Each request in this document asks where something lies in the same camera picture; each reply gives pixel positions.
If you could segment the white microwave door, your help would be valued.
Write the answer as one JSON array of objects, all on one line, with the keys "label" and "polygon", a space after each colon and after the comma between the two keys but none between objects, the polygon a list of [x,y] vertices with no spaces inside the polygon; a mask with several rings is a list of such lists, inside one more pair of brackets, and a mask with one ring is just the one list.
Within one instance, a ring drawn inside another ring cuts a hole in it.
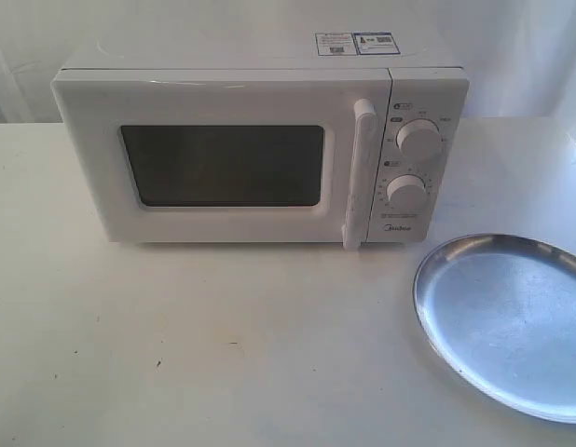
[{"label": "white microwave door", "polygon": [[65,69],[52,90],[116,242],[366,241],[384,69]]}]

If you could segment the white microwave oven body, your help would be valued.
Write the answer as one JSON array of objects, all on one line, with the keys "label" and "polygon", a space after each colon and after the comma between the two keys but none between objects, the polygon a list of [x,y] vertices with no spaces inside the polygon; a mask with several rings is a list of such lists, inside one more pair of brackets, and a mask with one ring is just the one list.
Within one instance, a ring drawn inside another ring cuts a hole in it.
[{"label": "white microwave oven body", "polygon": [[[437,52],[393,56],[332,56],[317,53],[315,36],[289,39],[288,56],[277,45],[260,37],[253,45],[242,44],[235,34],[215,33],[184,52],[157,49],[148,56],[144,48],[129,47],[109,55],[102,47],[82,50],[60,70],[285,70],[285,69],[384,69],[391,79],[391,94],[381,138],[374,181],[370,219],[363,243],[409,243],[427,236],[435,199],[445,172],[469,87],[465,73],[448,64]],[[396,135],[416,119],[432,121],[442,137],[441,153],[430,159],[406,159],[396,145]],[[386,187],[402,175],[418,176],[427,191],[422,207],[396,208]]]}]

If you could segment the lower white control knob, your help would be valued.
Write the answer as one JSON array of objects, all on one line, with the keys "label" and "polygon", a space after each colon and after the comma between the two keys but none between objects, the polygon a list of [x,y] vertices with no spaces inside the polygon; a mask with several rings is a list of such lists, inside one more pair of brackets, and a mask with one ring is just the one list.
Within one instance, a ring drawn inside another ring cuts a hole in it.
[{"label": "lower white control knob", "polygon": [[396,208],[422,207],[427,200],[425,183],[407,174],[393,179],[386,187],[389,203]]}]

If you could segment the white control knob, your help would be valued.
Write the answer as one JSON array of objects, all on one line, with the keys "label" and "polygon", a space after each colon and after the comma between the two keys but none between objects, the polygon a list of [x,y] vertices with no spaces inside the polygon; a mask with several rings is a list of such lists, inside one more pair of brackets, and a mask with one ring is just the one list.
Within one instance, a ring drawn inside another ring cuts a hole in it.
[{"label": "white control knob", "polygon": [[432,121],[416,119],[399,129],[396,145],[404,158],[422,161],[441,153],[442,137]]},{"label": "white control knob", "polygon": [[393,179],[386,187],[389,203],[396,208],[422,207],[427,200],[425,183],[407,174]]}]

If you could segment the upper white control knob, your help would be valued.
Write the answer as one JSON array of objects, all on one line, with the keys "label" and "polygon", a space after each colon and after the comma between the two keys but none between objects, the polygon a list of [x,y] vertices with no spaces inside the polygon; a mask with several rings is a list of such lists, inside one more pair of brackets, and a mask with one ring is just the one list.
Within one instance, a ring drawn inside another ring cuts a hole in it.
[{"label": "upper white control knob", "polygon": [[404,158],[422,161],[441,153],[442,137],[432,121],[416,119],[399,129],[396,145]]}]

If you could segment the blue white warning sticker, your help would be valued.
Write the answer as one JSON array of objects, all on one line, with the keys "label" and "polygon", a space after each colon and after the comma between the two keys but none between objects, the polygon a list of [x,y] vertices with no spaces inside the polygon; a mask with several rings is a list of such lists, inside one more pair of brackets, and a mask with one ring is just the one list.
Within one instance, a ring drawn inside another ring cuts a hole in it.
[{"label": "blue white warning sticker", "polygon": [[332,56],[393,56],[400,55],[392,33],[316,33],[317,53]]}]

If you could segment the round silver metal tray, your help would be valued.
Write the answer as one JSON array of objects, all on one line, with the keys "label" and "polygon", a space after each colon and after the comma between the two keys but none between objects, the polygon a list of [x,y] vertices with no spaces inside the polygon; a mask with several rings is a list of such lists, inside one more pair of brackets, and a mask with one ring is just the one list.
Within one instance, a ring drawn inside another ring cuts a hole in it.
[{"label": "round silver metal tray", "polygon": [[452,239],[421,262],[414,305],[461,378],[537,418],[576,425],[576,256],[504,234]]}]

